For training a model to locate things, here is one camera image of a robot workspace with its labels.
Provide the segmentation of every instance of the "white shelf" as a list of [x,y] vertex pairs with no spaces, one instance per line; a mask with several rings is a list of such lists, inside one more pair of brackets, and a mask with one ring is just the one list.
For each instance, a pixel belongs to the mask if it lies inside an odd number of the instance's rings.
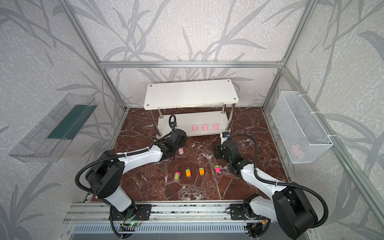
[[[164,115],[159,118],[158,128],[162,136],[170,132],[168,119],[170,115]],[[220,134],[225,131],[228,124],[227,114],[221,111],[203,112],[203,113],[182,113],[175,114],[177,128],[185,131],[188,137],[202,136],[211,134]],[[219,124],[218,130],[214,130],[213,124]],[[197,125],[197,131],[193,131],[192,125]],[[208,130],[203,131],[203,125],[208,125]]]
[[157,83],[148,85],[144,109],[214,106],[238,101],[230,79]]

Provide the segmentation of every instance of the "robotic arm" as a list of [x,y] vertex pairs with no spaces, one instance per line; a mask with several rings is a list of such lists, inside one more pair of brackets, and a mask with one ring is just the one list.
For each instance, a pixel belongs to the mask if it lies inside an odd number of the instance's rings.
[[[75,183],[79,188],[95,194],[97,198],[116,208],[118,214],[127,219],[137,213],[137,207],[119,186],[122,175],[136,167],[174,157],[178,149],[186,145],[186,139],[187,135],[183,130],[173,129],[158,142],[143,149],[117,154],[111,150],[105,151],[97,161],[88,164],[78,172]],[[317,193],[296,183],[279,181],[255,168],[256,157],[253,163],[242,158],[228,132],[221,134],[221,142],[222,144],[214,149],[215,158],[224,158],[228,162],[228,169],[233,174],[256,186],[270,198],[265,199],[254,194],[245,199],[242,211],[248,219],[255,219],[262,215],[278,222],[292,239],[297,239],[307,229],[318,227],[325,222],[328,217],[328,208]],[[86,169],[89,171],[85,178],[91,188],[83,186],[79,181],[80,175]],[[303,190],[315,195],[322,202],[324,214],[320,221]]]

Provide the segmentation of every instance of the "red marble floor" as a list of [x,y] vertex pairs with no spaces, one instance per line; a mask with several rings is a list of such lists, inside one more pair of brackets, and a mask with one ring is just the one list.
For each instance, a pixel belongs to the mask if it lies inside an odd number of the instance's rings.
[[[163,114],[219,110],[221,109],[166,109]],[[155,119],[158,119],[158,112],[153,113]],[[272,177],[287,181],[260,108],[236,108],[231,130],[231,135],[247,133],[258,142],[258,168]],[[156,132],[149,113],[141,108],[131,108],[113,150],[126,152],[141,149],[150,145],[153,139],[156,139]],[[234,140],[237,141],[242,156],[252,160],[255,152],[252,141],[246,137],[236,137]],[[254,193],[266,197],[256,187],[234,176],[227,169],[226,161],[214,158],[213,147],[219,144],[219,135],[188,137],[183,155],[177,154],[173,160],[147,164],[125,173],[121,187],[134,201],[241,200]],[[221,166],[221,173],[215,172],[215,165]],[[204,176],[198,174],[200,167],[205,169]],[[191,169],[190,178],[185,176],[187,168]],[[182,174],[179,181],[174,180],[175,172]]]

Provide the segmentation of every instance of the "wall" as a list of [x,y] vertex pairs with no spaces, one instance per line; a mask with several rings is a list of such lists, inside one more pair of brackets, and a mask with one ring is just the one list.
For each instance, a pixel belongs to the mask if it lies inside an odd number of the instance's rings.
[[[319,1],[288,63],[382,196],[383,6],[383,1]],[[279,92],[289,90],[282,78],[266,114],[292,180],[314,189],[328,203],[330,216],[320,227],[324,239],[384,239],[384,230],[332,150],[310,164],[290,162],[270,117]],[[313,203],[321,212],[319,202]]]
[[[0,3],[0,238],[53,239],[85,192],[77,171],[97,158],[123,114],[56,1]],[[98,105],[56,163],[23,163],[9,151],[67,94]]]
[[[70,0],[102,61],[279,61],[306,0]],[[261,106],[275,69],[111,69],[128,106],[150,83],[231,78],[238,106]]]

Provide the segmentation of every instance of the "mesh basket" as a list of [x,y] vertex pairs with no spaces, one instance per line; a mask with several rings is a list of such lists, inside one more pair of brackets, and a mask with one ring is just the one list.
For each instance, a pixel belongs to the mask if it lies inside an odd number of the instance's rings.
[[332,140],[299,92],[281,92],[272,118],[292,163],[309,163],[333,146]]

